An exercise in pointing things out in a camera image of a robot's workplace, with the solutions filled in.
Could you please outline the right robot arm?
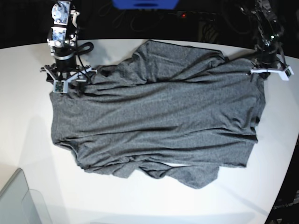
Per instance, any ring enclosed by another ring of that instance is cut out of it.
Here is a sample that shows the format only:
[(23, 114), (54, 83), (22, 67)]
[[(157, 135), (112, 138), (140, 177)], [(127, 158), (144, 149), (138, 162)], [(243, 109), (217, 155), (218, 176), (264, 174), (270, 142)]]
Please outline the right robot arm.
[(66, 94), (74, 89), (79, 95), (91, 84), (91, 77), (97, 73), (90, 65), (85, 66), (81, 56), (90, 53), (94, 44), (78, 44), (79, 26), (77, 18), (80, 12), (71, 0), (57, 0), (51, 10), (53, 26), (47, 44), (55, 62), (40, 68), (46, 73), (46, 81), (53, 85), (53, 92)]

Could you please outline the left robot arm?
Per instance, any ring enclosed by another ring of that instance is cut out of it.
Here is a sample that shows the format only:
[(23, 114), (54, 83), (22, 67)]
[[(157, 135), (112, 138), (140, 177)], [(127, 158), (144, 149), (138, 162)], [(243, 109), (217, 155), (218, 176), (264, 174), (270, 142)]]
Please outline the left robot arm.
[(294, 74), (286, 63), (282, 43), (284, 28), (278, 21), (271, 0), (247, 0), (239, 6), (241, 12), (256, 24), (255, 53), (252, 54), (254, 67), (251, 74), (266, 79), (271, 73), (288, 81)]

